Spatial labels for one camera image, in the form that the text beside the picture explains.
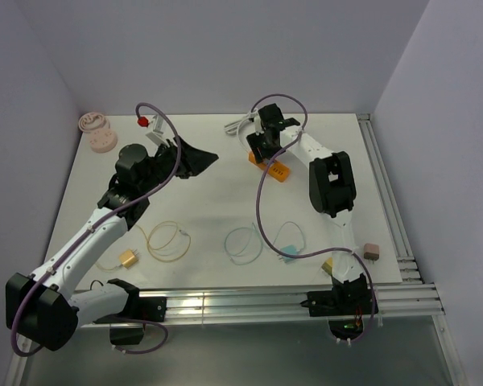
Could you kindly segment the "teal plug adapter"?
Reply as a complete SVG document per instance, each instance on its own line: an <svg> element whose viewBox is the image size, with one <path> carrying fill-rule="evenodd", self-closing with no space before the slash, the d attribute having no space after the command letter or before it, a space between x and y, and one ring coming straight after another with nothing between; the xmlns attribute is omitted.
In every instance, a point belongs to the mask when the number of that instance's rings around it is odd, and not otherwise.
<svg viewBox="0 0 483 386"><path fill-rule="evenodd" d="M280 249L279 260L285 264L295 261L295 256L299 255L301 249L294 244L289 244Z"/></svg>

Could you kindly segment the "orange power strip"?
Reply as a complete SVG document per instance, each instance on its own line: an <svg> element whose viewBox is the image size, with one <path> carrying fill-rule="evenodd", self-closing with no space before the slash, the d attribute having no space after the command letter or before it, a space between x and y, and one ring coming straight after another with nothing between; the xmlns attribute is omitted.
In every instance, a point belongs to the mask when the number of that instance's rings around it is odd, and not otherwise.
<svg viewBox="0 0 483 386"><path fill-rule="evenodd" d="M256 162L256 158L253 152L249 152L248 160L249 162L257 166L260 170L266 169L265 162L260 162L260 163ZM279 181L280 183L285 182L288 179L290 173L291 173L290 169L279 161L273 162L268 171L268 175L271 176L273 179Z"/></svg>

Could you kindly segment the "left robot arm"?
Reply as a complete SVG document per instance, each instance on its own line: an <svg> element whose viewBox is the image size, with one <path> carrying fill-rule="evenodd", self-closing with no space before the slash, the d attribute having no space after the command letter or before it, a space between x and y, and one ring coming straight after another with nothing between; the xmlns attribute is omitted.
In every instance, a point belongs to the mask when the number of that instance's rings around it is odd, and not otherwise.
<svg viewBox="0 0 483 386"><path fill-rule="evenodd" d="M101 318L131 321L141 310L140 290L121 279L76 293L76 286L102 254L142 217L149 198L173 177L195 177L218 155L190 146L180 136L158 146L154 155L140 144L124 146L107 192L80 231L54 257L28 275L6 283L6 325L17 355L18 335L57 351L81 326Z"/></svg>

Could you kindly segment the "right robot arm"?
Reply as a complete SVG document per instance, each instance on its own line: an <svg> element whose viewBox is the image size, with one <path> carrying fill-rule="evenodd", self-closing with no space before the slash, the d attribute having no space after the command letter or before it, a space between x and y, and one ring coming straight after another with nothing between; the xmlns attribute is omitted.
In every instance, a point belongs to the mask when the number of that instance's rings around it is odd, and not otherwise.
<svg viewBox="0 0 483 386"><path fill-rule="evenodd" d="M257 163L263 163L263 176L256 195L256 221L265 243L287 260L299 260L328 253L323 268L332 278L332 304L343 314L356 308L361 296L369 295L375 301L374 284L365 263L355 250L352 228L352 210L357 196L349 155L321 145L305 133L304 123L285 118L276 104L252 109L249 119L255 132L246 140ZM313 208L326 215L342 240L341 246L328 247L317 252L290 254L279 249L267 238L261 219L261 195L265 174L277 164L277 157L286 152L294 155L308 169L308 196Z"/></svg>

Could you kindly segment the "dark yellow plug adapter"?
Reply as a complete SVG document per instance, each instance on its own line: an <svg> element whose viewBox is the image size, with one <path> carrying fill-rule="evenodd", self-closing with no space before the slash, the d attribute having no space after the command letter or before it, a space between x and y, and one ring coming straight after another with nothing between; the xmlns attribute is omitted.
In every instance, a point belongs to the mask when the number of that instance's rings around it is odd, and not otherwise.
<svg viewBox="0 0 483 386"><path fill-rule="evenodd" d="M329 257L322 265L321 269L329 276L332 276L333 272L333 259Z"/></svg>

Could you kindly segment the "pink plug adapter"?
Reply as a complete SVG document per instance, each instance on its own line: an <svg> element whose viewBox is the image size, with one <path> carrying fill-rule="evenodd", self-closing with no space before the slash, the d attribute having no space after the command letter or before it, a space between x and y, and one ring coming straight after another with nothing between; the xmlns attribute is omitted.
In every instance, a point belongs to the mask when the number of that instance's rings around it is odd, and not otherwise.
<svg viewBox="0 0 483 386"><path fill-rule="evenodd" d="M366 243L363 247L363 258L372 263L380 258L380 248L377 244Z"/></svg>

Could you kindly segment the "pink round power socket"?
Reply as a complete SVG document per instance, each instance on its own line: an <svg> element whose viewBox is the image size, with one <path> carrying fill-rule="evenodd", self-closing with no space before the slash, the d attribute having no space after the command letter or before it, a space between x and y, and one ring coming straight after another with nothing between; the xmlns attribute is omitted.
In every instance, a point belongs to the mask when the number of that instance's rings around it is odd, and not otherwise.
<svg viewBox="0 0 483 386"><path fill-rule="evenodd" d="M108 118L102 113L85 113L78 121L78 128L87 138L94 153L107 153L118 144L117 134L111 129Z"/></svg>

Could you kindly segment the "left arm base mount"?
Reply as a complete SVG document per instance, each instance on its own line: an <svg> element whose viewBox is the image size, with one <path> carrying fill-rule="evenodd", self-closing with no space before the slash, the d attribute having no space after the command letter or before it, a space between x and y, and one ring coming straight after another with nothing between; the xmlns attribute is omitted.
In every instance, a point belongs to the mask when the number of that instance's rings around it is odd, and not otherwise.
<svg viewBox="0 0 483 386"><path fill-rule="evenodd" d="M134 309L125 315L110 315L107 317L110 324L130 323L135 327L110 327L109 342L114 350L130 355L141 355L157 351L168 340L169 331L162 324L167 310L166 297L140 298ZM134 350L128 346L136 346L142 342L149 326L156 327L163 332L160 342L152 348Z"/></svg>

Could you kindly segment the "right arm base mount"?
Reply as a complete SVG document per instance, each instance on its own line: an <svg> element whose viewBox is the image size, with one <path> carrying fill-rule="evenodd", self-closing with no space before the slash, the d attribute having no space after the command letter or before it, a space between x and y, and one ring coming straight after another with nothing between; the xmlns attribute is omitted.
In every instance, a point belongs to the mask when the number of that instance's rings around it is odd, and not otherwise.
<svg viewBox="0 0 483 386"><path fill-rule="evenodd" d="M341 286L330 290L310 291L300 305L308 309L310 317L343 317L329 322L329 330L336 339L348 340L364 332L364 315L376 315L378 304L370 289L349 291Z"/></svg>

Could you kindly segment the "aluminium side rail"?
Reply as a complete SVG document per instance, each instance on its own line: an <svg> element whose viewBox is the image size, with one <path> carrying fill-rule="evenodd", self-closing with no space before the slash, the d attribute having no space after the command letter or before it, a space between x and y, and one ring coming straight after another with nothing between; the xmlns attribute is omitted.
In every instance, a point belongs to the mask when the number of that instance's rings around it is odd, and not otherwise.
<svg viewBox="0 0 483 386"><path fill-rule="evenodd" d="M402 275L402 283L405 285L423 284L424 281L411 249L411 244L394 197L386 166L378 147L371 116L369 114L358 114L357 122L369 155L370 164L374 171L382 206L386 213L386 220L394 242L399 271Z"/></svg>

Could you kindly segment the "aluminium front rail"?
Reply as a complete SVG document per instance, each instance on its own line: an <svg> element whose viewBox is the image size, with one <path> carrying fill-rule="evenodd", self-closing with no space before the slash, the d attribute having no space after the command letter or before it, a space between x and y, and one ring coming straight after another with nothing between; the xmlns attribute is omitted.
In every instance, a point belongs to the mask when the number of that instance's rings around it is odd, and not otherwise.
<svg viewBox="0 0 483 386"><path fill-rule="evenodd" d="M148 290L141 298L167 299L164 323L168 326L298 322L310 319L300 303L307 292L326 285L272 286L236 289ZM378 285L380 318L439 316L444 314L433 284Z"/></svg>

